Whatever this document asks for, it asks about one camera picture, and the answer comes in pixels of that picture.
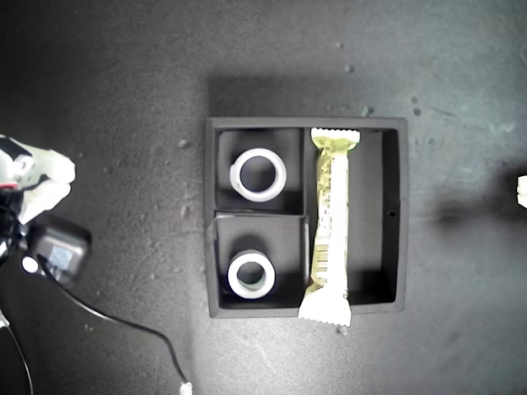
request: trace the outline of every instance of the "barcode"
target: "barcode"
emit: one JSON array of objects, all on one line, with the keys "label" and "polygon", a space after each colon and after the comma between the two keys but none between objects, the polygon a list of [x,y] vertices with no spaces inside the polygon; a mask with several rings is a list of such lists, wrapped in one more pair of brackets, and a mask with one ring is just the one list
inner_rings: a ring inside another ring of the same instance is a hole
[{"label": "barcode", "polygon": [[316,260],[319,264],[319,268],[328,267],[328,250],[329,244],[316,245]]}]

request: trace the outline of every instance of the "snack bar wrapper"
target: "snack bar wrapper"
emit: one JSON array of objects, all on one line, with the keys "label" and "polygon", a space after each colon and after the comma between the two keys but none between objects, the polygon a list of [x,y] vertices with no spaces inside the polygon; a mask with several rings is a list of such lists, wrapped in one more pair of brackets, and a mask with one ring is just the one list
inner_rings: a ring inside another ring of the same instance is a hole
[{"label": "snack bar wrapper", "polygon": [[300,318],[349,327],[347,301],[347,152],[361,139],[356,130],[311,129],[319,149],[317,202],[311,280],[300,306]]}]

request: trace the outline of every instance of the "gray floor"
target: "gray floor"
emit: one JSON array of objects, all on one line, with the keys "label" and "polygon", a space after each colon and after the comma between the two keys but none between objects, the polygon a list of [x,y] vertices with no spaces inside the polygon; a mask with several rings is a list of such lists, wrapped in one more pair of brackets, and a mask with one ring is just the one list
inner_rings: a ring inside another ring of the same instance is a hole
[{"label": "gray floor", "polygon": [[[80,296],[166,331],[197,394],[527,393],[525,1],[76,3],[0,6],[0,131],[77,162],[57,213],[94,235]],[[408,119],[405,310],[211,320],[204,118],[367,107]],[[38,394],[177,393],[162,344],[5,269]]]}]

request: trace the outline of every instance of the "white ring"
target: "white ring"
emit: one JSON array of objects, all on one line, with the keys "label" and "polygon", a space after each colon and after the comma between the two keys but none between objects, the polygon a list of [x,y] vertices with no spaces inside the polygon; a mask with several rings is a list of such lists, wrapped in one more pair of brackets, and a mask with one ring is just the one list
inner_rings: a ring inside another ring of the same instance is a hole
[{"label": "white ring", "polygon": [[[254,284],[246,284],[238,278],[240,268],[246,263],[254,262],[263,269],[262,278]],[[248,249],[238,253],[232,260],[227,273],[227,280],[235,294],[244,299],[258,299],[265,296],[274,286],[274,267],[262,253]]]},{"label": "white ring", "polygon": [[[241,168],[248,160],[261,156],[269,160],[275,170],[273,184],[262,192],[249,191],[241,182]],[[231,185],[235,191],[251,202],[268,202],[274,199],[286,186],[287,172],[282,158],[265,148],[253,148],[238,156],[231,166]]]}]

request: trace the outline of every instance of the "black box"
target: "black box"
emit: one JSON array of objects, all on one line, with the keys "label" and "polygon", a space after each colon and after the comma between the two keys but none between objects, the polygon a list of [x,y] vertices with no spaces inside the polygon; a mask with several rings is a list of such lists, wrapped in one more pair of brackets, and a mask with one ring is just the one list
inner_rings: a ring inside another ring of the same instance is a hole
[{"label": "black box", "polygon": [[[317,224],[316,158],[311,128],[354,129],[349,152],[348,299],[353,314],[400,311],[408,243],[408,138],[403,119],[210,118],[205,137],[205,229],[211,317],[297,316],[309,281]],[[229,169],[250,148],[276,152],[287,182],[269,202],[245,200]],[[273,263],[268,295],[245,300],[226,271],[237,253],[257,249]]]}]

